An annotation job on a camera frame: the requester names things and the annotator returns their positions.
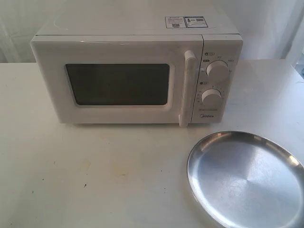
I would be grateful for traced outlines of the blue white label sticker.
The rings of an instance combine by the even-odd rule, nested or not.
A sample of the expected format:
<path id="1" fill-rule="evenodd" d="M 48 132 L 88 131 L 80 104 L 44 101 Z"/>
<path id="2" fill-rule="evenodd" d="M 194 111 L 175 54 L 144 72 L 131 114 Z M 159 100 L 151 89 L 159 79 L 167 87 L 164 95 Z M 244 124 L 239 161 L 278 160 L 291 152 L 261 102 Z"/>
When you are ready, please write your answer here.
<path id="1" fill-rule="evenodd" d="M 165 17 L 165 24 L 168 29 L 208 28 L 203 16 Z"/>

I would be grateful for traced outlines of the white microwave door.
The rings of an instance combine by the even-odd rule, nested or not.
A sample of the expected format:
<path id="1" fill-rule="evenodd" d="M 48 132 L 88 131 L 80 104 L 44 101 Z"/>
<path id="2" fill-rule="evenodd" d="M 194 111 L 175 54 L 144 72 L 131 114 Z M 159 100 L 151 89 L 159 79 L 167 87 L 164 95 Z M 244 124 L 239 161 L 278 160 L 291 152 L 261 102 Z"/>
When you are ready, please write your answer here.
<path id="1" fill-rule="evenodd" d="M 65 124 L 187 126 L 203 46 L 201 35 L 37 35 L 31 41 Z"/>

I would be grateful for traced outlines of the round stainless steel plate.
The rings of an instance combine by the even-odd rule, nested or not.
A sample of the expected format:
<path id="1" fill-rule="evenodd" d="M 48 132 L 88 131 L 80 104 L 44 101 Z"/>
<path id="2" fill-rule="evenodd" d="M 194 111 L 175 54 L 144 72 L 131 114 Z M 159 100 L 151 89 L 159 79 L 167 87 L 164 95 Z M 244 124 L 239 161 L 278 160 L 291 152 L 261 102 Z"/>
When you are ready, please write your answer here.
<path id="1" fill-rule="evenodd" d="M 189 189 L 207 228 L 301 228 L 304 167 L 261 136 L 210 134 L 187 159 Z"/>

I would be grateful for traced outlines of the upper white control knob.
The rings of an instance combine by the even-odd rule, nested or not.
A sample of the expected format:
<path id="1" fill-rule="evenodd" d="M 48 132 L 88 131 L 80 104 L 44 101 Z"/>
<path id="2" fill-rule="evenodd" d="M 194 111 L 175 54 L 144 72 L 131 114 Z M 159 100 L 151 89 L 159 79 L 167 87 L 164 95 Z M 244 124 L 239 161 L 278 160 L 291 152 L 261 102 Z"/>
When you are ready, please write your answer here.
<path id="1" fill-rule="evenodd" d="M 224 61 L 213 61 L 207 68 L 206 73 L 209 78 L 215 78 L 217 80 L 223 80 L 229 75 L 229 69 Z"/>

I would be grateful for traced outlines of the white control knob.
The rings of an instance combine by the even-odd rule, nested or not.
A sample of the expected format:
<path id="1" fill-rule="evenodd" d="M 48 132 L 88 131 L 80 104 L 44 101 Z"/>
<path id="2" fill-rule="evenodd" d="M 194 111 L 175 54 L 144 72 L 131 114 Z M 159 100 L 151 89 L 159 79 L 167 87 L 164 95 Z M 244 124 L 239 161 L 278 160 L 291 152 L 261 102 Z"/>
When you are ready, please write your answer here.
<path id="1" fill-rule="evenodd" d="M 208 89 L 201 95 L 202 104 L 204 106 L 217 107 L 222 103 L 222 96 L 217 89 Z"/>
<path id="2" fill-rule="evenodd" d="M 229 75 L 229 69 L 224 61 L 213 61 L 207 68 L 206 73 L 209 78 L 215 78 L 217 80 L 223 80 Z"/>

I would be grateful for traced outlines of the white curtain backdrop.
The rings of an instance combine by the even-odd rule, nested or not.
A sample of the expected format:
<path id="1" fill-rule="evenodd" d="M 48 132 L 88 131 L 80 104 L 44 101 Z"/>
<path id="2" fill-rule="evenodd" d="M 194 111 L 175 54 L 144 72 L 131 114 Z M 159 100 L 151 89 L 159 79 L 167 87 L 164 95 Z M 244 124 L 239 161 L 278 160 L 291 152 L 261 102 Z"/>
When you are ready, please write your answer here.
<path id="1" fill-rule="evenodd" d="M 60 8 L 62 0 L 2 0 L 0 61 L 34 62 L 29 42 Z M 304 47 L 302 0 L 218 0 L 244 40 L 243 59 L 281 59 L 292 63 Z"/>

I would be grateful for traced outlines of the white microwave oven body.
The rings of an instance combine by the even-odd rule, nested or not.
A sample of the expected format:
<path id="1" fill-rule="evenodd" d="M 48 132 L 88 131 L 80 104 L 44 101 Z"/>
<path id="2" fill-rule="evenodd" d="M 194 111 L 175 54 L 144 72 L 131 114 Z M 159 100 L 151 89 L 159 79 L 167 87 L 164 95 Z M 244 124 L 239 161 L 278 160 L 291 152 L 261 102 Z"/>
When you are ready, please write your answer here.
<path id="1" fill-rule="evenodd" d="M 208 28 L 166 28 L 165 17 L 203 16 Z M 201 35 L 204 41 L 199 65 L 192 119 L 189 124 L 210 124 L 221 121 L 231 87 L 234 70 L 243 46 L 243 40 L 228 16 L 214 9 L 206 13 L 198 9 L 159 8 L 120 9 L 117 6 L 102 9 L 68 8 L 46 23 L 35 35 L 43 36 L 160 36 Z M 224 61 L 229 75 L 223 80 L 209 78 L 207 66 L 213 61 Z M 208 89 L 217 89 L 222 103 L 217 107 L 204 106 L 201 95 Z"/>

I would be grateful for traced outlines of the lower white control knob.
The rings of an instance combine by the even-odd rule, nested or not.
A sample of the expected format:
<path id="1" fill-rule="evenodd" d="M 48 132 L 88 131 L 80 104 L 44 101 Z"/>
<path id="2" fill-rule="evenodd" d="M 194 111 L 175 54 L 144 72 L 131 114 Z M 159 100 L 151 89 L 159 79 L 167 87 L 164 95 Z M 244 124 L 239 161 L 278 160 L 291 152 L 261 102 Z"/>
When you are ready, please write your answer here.
<path id="1" fill-rule="evenodd" d="M 217 107 L 222 103 L 222 96 L 217 89 L 208 89 L 201 95 L 202 104 L 204 106 Z"/>

